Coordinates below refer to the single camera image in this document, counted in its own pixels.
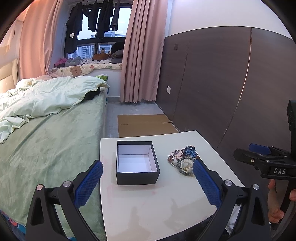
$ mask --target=pillow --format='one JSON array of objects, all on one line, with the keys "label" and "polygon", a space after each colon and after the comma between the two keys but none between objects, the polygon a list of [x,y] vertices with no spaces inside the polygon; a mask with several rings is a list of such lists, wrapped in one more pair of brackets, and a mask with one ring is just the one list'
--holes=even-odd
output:
[{"label": "pillow", "polygon": [[112,64],[122,64],[122,57],[119,57],[119,58],[113,58],[111,60],[111,63]]},{"label": "pillow", "polygon": [[114,54],[117,50],[124,49],[124,42],[119,41],[112,45],[111,47],[111,54]]},{"label": "pillow", "polygon": [[117,50],[114,54],[111,55],[111,58],[119,58],[123,56],[123,49]]},{"label": "pillow", "polygon": [[108,59],[108,55],[106,53],[96,53],[93,56],[93,60],[97,60],[97,61],[106,60],[106,59]]}]

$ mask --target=green bedsheet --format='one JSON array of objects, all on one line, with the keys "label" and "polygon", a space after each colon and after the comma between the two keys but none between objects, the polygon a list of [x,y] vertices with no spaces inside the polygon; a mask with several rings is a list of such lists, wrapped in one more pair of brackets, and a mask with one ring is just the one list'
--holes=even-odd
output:
[{"label": "green bedsheet", "polygon": [[[107,91],[93,100],[31,119],[0,144],[0,209],[26,225],[36,186],[57,187],[73,180],[99,158]],[[79,211],[100,240],[106,240],[99,185]],[[73,236],[63,212],[57,212],[68,237]]]}]

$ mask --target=white nightstand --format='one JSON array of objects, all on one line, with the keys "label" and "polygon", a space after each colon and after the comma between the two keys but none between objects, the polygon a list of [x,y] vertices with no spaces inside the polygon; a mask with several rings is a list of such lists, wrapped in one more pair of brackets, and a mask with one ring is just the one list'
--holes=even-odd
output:
[{"label": "white nightstand", "polygon": [[[118,186],[118,140],[152,141],[160,175],[155,185]],[[175,149],[193,145],[210,170],[243,186],[216,151],[197,131],[148,137],[101,139],[100,179],[102,211],[108,241],[159,240],[184,231],[211,216],[210,205],[195,177],[184,176],[168,163]]]}]

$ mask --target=gray tile floor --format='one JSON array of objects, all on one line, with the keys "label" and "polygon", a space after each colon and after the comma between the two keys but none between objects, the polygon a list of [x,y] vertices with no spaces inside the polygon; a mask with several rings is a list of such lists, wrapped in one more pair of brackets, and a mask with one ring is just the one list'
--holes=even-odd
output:
[{"label": "gray tile floor", "polygon": [[155,103],[107,103],[106,138],[118,137],[118,115],[157,115],[163,114]]}]

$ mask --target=human hand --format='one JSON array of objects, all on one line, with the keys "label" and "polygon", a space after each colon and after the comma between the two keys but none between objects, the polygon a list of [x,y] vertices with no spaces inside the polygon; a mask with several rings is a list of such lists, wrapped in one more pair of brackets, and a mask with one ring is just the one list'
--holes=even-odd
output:
[{"label": "human hand", "polygon": [[[268,219],[271,223],[278,223],[285,215],[285,213],[280,210],[280,204],[277,201],[275,180],[271,179],[268,184]],[[290,200],[296,201],[296,189],[292,190],[290,193]]]}]

